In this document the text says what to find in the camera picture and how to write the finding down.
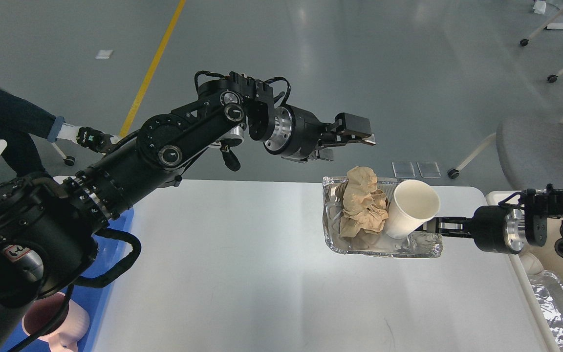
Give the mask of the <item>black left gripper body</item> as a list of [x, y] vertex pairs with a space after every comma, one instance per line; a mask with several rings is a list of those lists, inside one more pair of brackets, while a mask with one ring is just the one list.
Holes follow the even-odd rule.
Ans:
[[315, 114], [291, 105], [274, 110], [272, 134], [263, 142], [269, 154], [292, 162], [306, 162], [315, 149], [332, 149], [331, 123], [321, 122]]

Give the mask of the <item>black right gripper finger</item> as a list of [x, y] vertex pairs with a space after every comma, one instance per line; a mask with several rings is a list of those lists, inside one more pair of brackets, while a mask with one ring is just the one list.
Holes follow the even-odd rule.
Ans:
[[421, 232], [435, 233], [449, 238], [472, 238], [467, 225], [470, 218], [432, 218], [421, 225]]

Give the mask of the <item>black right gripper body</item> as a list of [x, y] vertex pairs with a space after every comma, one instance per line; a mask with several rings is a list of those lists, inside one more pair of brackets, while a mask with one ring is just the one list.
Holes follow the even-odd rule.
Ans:
[[484, 252], [519, 254], [525, 247], [524, 211], [482, 206], [472, 216], [472, 238]]

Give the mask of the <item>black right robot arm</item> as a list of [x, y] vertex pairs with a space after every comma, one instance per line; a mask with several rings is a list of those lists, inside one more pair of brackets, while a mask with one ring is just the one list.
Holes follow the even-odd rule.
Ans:
[[432, 218], [418, 230], [472, 239], [484, 252], [516, 255], [526, 245], [546, 245], [548, 219], [561, 221], [554, 251], [563, 259], [563, 189], [556, 189], [550, 183], [543, 190], [514, 192], [498, 205], [479, 207], [471, 218]]

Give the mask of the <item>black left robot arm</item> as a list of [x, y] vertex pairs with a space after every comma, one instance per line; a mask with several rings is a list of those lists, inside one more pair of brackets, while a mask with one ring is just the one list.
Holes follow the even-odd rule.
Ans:
[[31, 305], [74, 286], [103, 288], [138, 259], [141, 243], [108, 222], [154, 190], [178, 186], [183, 172], [210, 145], [220, 144], [228, 169], [240, 162], [233, 129], [248, 130], [269, 154], [293, 162], [330, 160], [329, 147], [375, 145], [369, 119], [339, 113], [323, 123], [291, 106], [291, 89], [274, 94], [283, 77], [257, 80], [235, 72], [199, 71], [197, 100], [148, 119], [98, 162], [56, 182], [48, 174], [0, 184], [0, 348]]

